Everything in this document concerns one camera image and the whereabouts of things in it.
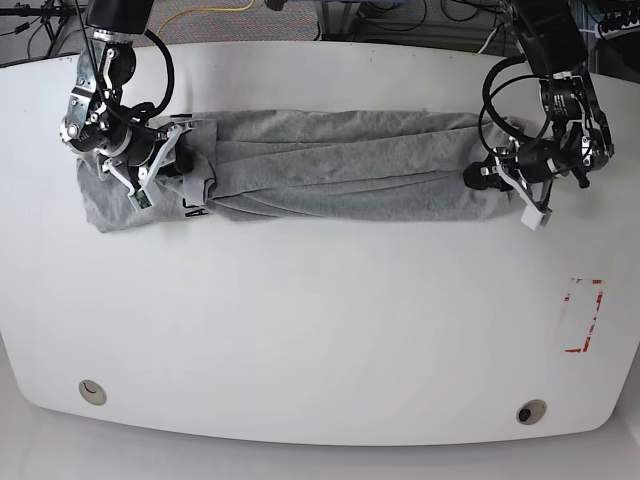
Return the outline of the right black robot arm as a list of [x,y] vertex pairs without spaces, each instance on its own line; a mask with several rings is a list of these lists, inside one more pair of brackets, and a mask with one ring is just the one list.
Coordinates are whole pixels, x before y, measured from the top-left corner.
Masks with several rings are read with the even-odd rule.
[[[173,176],[193,169],[179,142],[194,124],[149,125],[166,109],[175,86],[171,54],[147,28],[152,7],[151,1],[90,1],[84,8],[74,3],[84,49],[60,128],[63,143],[74,152],[101,156],[100,168],[126,187],[137,211],[156,203],[158,174]],[[141,102],[128,107],[122,104],[123,86],[134,75],[137,59],[132,38],[140,35],[160,50],[167,84],[159,104]]]

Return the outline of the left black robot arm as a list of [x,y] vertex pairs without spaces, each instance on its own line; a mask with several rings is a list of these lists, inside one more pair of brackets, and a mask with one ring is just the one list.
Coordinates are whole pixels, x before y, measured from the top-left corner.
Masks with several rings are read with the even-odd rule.
[[[589,173],[602,169],[614,154],[605,113],[587,68],[588,50],[565,1],[503,1],[500,4],[516,37],[519,55],[496,64],[482,86],[482,116],[489,116],[509,137],[504,147],[488,150],[482,163],[464,172],[474,190],[515,191],[528,211],[547,217],[555,180],[571,174],[582,189]],[[493,105],[499,73],[529,66],[540,87],[545,121],[529,136],[502,118]]]

